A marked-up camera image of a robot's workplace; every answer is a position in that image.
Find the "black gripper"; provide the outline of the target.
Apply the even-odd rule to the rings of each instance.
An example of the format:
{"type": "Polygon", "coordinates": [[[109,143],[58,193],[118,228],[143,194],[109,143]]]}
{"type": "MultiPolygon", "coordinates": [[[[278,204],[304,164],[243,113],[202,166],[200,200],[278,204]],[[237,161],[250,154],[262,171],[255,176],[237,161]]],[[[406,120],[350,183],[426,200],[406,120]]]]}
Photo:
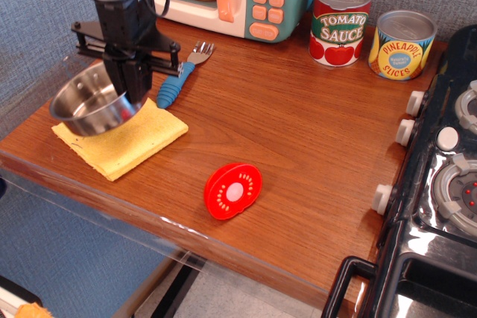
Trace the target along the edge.
{"type": "Polygon", "coordinates": [[[126,92],[132,105],[143,105],[152,87],[152,70],[171,75],[183,70],[178,60],[180,45],[157,29],[154,0],[93,1],[98,20],[71,26],[78,37],[78,51],[111,57],[104,58],[104,67],[117,95],[126,92]],[[129,61],[121,65],[121,60],[129,61]]]}

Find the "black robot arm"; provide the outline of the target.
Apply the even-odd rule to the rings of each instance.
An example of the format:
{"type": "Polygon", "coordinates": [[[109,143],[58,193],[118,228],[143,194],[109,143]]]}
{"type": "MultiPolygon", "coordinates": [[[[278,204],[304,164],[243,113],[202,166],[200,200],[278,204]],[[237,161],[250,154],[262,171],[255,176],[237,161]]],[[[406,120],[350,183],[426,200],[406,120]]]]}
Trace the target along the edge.
{"type": "Polygon", "coordinates": [[[80,54],[103,60],[118,95],[142,103],[154,72],[179,75],[180,45],[157,29],[154,0],[93,0],[98,19],[74,22],[80,54]]]}

